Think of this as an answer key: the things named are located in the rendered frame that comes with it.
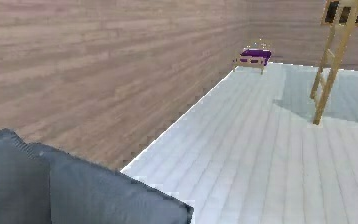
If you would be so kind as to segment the purple cushioned wooden chair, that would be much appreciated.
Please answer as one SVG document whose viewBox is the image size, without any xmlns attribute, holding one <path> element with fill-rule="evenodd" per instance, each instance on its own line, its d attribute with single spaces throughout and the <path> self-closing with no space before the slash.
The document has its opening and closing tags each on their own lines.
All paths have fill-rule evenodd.
<svg viewBox="0 0 358 224">
<path fill-rule="evenodd" d="M 233 70 L 236 70 L 236 68 L 239 66 L 252 67 L 259 68 L 260 74 L 263 74 L 271 56 L 271 44 L 268 41 L 261 38 L 258 40 L 252 40 L 233 59 Z"/>
</svg>

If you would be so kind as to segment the dark grey sofa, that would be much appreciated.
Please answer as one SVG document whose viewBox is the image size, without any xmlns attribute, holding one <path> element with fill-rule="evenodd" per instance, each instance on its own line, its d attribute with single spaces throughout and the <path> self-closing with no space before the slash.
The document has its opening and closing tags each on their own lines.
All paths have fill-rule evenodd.
<svg viewBox="0 0 358 224">
<path fill-rule="evenodd" d="M 119 171 L 0 130 L 0 224 L 190 224 L 193 212 Z"/>
</svg>

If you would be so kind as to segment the tan wooden ladder shelf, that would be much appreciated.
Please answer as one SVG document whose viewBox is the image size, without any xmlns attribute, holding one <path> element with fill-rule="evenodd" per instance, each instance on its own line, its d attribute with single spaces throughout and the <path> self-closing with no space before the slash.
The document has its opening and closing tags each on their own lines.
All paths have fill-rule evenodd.
<svg viewBox="0 0 358 224">
<path fill-rule="evenodd" d="M 321 121 L 348 41 L 358 27 L 358 0 L 326 0 L 321 25 L 329 25 L 330 32 L 310 91 L 315 104 L 312 120 L 315 125 Z"/>
</svg>

